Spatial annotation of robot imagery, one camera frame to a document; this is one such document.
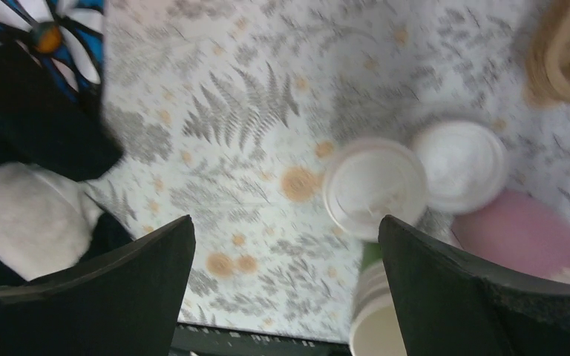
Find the green object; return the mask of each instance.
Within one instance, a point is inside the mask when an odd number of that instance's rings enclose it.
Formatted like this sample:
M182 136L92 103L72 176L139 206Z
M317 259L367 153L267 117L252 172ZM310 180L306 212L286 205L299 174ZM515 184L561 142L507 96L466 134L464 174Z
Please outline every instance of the green object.
M361 259L361 267L359 273L366 271L373 263L382 259L381 246L378 243L365 243L364 256Z

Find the white cloth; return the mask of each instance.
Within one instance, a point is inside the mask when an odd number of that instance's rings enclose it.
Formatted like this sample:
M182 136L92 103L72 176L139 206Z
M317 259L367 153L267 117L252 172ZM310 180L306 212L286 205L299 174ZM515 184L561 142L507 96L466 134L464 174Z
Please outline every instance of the white cloth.
M0 166L0 260L26 280L77 263L102 213L70 179L21 163Z

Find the floral pattern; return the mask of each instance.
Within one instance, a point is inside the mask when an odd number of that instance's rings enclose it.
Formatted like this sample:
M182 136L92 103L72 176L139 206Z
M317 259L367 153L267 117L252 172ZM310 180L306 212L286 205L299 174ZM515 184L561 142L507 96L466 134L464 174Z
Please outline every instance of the floral pattern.
M361 243L319 191L357 136L481 122L509 186L570 219L570 106L523 98L548 3L112 0L105 118L127 154L90 192L139 236L192 215L180 321L344 342ZM447 240L450 221L419 228Z

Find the round lid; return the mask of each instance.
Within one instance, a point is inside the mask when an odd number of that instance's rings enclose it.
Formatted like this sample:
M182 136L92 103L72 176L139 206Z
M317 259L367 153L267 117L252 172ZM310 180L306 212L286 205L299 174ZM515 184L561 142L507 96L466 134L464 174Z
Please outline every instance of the round lid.
M414 224L428 200L425 170L414 152L386 139L358 139L327 170L324 204L345 231L377 242L387 214Z
M463 214L494 200L508 181L508 152L493 131L452 121L420 133L412 149L427 173L431 208Z

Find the floral tablecloth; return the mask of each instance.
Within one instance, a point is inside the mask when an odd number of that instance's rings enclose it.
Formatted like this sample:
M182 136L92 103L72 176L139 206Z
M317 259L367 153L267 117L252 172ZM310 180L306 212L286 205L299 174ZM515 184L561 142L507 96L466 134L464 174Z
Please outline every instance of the floral tablecloth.
M522 95L548 3L108 0L105 118L127 154L91 190L139 236L193 217L180 321L346 341L361 244L319 190L352 138L478 119L510 186L570 217L570 107Z

